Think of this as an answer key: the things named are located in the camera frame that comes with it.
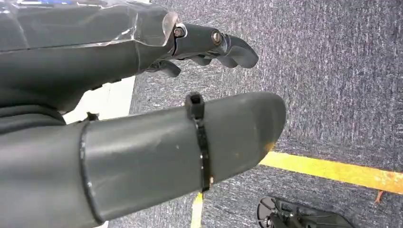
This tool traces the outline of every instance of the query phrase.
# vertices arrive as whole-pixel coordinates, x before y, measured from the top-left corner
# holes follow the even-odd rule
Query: robotic finger
[[[222,34],[215,28],[193,24],[177,24],[173,30],[174,51],[167,59],[190,59],[200,66],[210,64],[213,59],[224,66],[252,68],[259,60],[255,51],[242,39]],[[147,71],[162,70],[171,77],[179,75],[179,68],[167,60],[154,63]]]

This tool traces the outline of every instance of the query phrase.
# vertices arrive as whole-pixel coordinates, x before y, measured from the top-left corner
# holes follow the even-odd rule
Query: black zip tie
[[[201,152],[201,192],[205,192],[210,189],[214,179],[211,174],[209,144],[204,127],[204,100],[202,95],[198,92],[188,94],[185,100],[185,107],[188,118],[196,126],[197,142]]]

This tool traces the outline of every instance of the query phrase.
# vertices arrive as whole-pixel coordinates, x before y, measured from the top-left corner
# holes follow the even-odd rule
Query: metal bolt
[[[221,41],[222,41],[222,36],[221,36],[221,33],[219,32],[219,31],[214,31],[212,34],[211,34],[211,38],[212,38],[212,40],[213,40],[213,43],[214,43],[214,45],[220,45],[221,44]]]
[[[173,35],[175,37],[183,37],[185,35],[185,31],[181,27],[177,27],[173,30]]]

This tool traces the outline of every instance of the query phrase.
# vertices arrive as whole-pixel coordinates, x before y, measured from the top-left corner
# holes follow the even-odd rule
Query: gray plastic tube
[[[0,227],[92,228],[201,188],[184,107],[67,126],[43,126],[54,124],[43,113],[20,117],[41,125],[0,135]],[[257,165],[285,119],[283,101],[270,93],[207,102],[215,183]]]
[[[283,101],[270,93],[207,102],[214,181],[256,166],[279,138],[285,118]],[[200,149],[184,107],[93,122],[84,142],[94,207],[102,220],[201,189]]]

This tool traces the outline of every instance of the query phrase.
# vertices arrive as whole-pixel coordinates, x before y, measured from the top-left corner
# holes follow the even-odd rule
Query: robotic hand
[[[253,67],[240,38],[138,2],[0,1],[0,227],[91,228],[254,167],[279,138],[270,93],[66,125],[83,93],[169,60]]]

